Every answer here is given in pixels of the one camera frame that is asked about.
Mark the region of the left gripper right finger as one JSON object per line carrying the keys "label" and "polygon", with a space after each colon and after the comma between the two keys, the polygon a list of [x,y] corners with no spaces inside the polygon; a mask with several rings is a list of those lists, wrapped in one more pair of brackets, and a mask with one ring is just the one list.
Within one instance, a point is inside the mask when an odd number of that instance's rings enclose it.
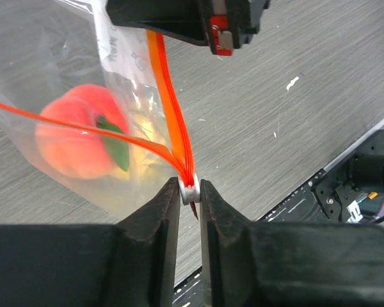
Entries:
{"label": "left gripper right finger", "polygon": [[384,306],[384,228],[250,221],[200,183],[207,306]]}

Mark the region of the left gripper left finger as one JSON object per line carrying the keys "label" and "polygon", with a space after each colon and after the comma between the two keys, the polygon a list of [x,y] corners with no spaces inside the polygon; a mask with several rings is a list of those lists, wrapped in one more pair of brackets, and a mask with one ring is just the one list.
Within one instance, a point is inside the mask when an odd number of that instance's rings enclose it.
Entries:
{"label": "left gripper left finger", "polygon": [[0,224],[0,306],[171,306],[180,191],[117,224]]}

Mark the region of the clear orange zip top bag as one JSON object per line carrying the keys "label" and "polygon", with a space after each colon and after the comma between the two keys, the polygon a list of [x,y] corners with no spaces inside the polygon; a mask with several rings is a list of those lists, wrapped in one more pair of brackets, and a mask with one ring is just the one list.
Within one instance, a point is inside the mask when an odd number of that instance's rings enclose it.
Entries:
{"label": "clear orange zip top bag", "polygon": [[27,161],[126,217],[168,178],[200,188],[164,37],[184,1],[0,1],[0,126]]}

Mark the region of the red orange peach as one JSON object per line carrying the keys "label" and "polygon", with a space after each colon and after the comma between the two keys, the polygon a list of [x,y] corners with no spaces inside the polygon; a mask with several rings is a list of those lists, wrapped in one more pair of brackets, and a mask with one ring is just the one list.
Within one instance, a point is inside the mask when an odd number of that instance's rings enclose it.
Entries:
{"label": "red orange peach", "polygon": [[[89,127],[106,120],[127,132],[129,126],[115,104],[112,93],[96,84],[82,84],[53,100],[41,116]],[[38,123],[35,129],[38,150],[44,160],[63,175],[78,179],[106,176],[117,168],[102,137],[85,130]]]}

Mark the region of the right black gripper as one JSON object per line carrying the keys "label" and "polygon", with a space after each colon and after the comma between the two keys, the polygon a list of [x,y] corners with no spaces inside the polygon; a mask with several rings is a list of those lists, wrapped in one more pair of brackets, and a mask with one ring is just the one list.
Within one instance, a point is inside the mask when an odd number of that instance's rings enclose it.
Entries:
{"label": "right black gripper", "polygon": [[231,56],[260,32],[270,0],[108,0],[115,26],[155,31],[217,56]]}

